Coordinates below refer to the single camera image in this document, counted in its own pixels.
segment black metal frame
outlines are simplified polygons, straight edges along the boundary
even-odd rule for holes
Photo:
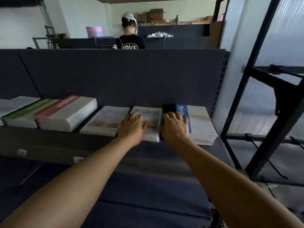
[[[228,139],[234,140],[245,140],[252,142],[255,146],[254,141],[262,141],[260,147],[257,147],[257,151],[253,158],[245,168],[249,177],[253,181],[260,181],[264,183],[275,183],[275,184],[286,184],[296,185],[304,187],[304,182],[295,182],[290,180],[287,176],[284,176],[279,170],[269,161],[269,158],[278,148],[281,143],[291,143],[304,147],[303,140],[296,140],[293,137],[287,138],[287,134],[293,128],[295,123],[298,121],[300,116],[304,113],[304,79],[300,81],[298,85],[291,84],[273,75],[286,73],[292,76],[304,77],[298,73],[304,73],[304,67],[285,67],[270,65],[269,67],[254,67],[266,34],[269,30],[269,26],[272,22],[273,16],[280,3],[280,0],[271,0],[259,34],[253,46],[251,55],[249,57],[247,66],[244,70],[241,82],[239,84],[237,93],[233,100],[229,114],[227,116],[225,125],[222,130],[221,139],[224,142],[234,164],[237,169],[242,169],[238,159],[236,158],[233,150],[231,149]],[[250,77],[259,80],[262,83],[272,87],[276,96],[276,109],[275,115],[278,117],[272,128],[266,136],[251,135],[251,134],[231,134],[228,133],[230,124],[233,120],[234,114],[237,111],[237,107],[244,93],[245,87]],[[280,179],[267,179],[263,176],[258,176],[258,173],[264,167],[266,162],[275,169],[280,175]]]

